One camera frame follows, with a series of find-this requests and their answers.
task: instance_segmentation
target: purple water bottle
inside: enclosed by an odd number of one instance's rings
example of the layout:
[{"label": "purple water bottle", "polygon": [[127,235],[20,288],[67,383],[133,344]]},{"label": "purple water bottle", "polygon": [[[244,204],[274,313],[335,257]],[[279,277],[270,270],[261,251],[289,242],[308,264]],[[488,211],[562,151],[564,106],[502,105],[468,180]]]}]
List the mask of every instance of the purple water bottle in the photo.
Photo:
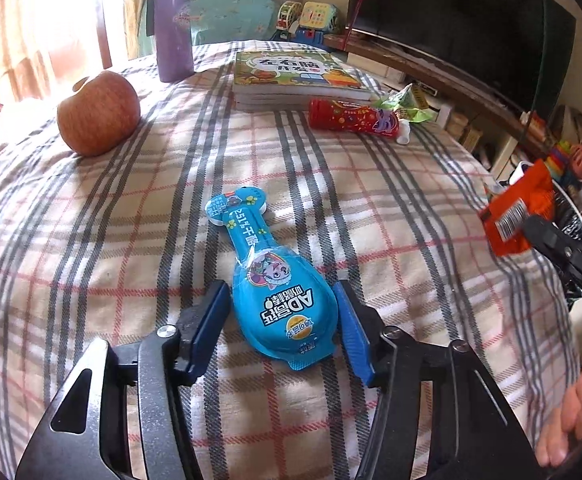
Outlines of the purple water bottle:
[{"label": "purple water bottle", "polygon": [[146,0],[146,35],[155,35],[160,81],[181,81],[195,73],[189,0]]}]

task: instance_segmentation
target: wooden shelf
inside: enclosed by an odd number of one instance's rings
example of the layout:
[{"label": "wooden shelf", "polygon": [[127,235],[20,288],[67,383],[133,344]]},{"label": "wooden shelf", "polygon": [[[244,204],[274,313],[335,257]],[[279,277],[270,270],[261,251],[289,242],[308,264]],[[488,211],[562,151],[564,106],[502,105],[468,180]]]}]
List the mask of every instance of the wooden shelf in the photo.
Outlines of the wooden shelf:
[{"label": "wooden shelf", "polygon": [[383,48],[375,43],[370,43],[361,34],[352,34],[348,40],[346,49],[343,48],[344,36],[336,34],[326,34],[324,36],[324,45],[338,50],[344,50],[351,54],[357,54],[358,56],[371,59],[390,68],[401,70],[418,81],[432,86],[458,104],[472,108],[475,112],[502,128],[519,142],[522,149],[535,158],[545,158],[549,152],[546,146],[529,136],[520,141],[524,128],[513,113],[498,105],[496,102],[485,98],[484,95],[479,94],[471,88],[459,85],[444,73],[420,64],[410,59],[410,57],[401,56],[392,50]]}]

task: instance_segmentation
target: colorful toy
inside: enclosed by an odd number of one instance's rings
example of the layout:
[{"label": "colorful toy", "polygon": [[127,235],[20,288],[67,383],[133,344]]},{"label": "colorful toy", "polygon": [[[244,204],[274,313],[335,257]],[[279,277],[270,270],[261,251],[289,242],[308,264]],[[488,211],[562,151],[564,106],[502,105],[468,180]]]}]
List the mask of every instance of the colorful toy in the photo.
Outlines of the colorful toy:
[{"label": "colorful toy", "polygon": [[568,142],[568,140],[561,140],[551,148],[549,155],[544,161],[555,182],[560,181],[562,175],[564,175],[564,171],[568,168],[570,150],[570,142]]},{"label": "colorful toy", "polygon": [[276,29],[288,31],[301,14],[302,4],[300,2],[284,2],[277,13]]},{"label": "colorful toy", "polygon": [[562,175],[560,185],[564,189],[582,189],[582,144],[571,147],[568,166]]},{"label": "colorful toy", "polygon": [[293,37],[295,43],[305,45],[312,45],[324,49],[327,52],[332,52],[332,48],[324,46],[324,32],[313,30],[312,28],[298,28]]},{"label": "colorful toy", "polygon": [[325,33],[338,29],[338,8],[331,4],[306,2],[300,17],[300,27],[312,28]]},{"label": "colorful toy", "polygon": [[265,199],[261,189],[241,187],[214,196],[204,209],[235,247],[233,301],[244,337],[301,370],[333,353],[338,305],[318,271],[271,236],[262,218]]}]

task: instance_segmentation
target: television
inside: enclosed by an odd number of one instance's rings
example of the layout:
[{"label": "television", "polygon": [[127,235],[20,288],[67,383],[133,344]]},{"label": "television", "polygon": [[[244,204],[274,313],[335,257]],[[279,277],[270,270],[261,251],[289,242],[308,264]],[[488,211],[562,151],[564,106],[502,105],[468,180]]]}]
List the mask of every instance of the television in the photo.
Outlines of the television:
[{"label": "television", "polygon": [[[350,18],[357,1],[349,0]],[[548,119],[575,26],[553,0],[364,0],[352,27],[450,65],[516,112],[530,110],[537,91],[535,110]]]}]

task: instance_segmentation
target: cartoon character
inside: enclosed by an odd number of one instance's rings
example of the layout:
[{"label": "cartoon character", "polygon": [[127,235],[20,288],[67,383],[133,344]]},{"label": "cartoon character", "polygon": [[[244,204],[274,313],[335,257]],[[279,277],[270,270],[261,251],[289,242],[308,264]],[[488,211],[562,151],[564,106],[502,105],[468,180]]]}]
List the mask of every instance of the cartoon character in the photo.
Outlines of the cartoon character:
[{"label": "cartoon character", "polygon": [[251,263],[248,280],[255,286],[268,286],[273,290],[291,281],[291,267],[277,254],[265,253]]},{"label": "cartoon character", "polygon": [[392,132],[396,126],[395,115],[389,110],[378,110],[377,122],[373,125],[373,131],[376,133]]}]

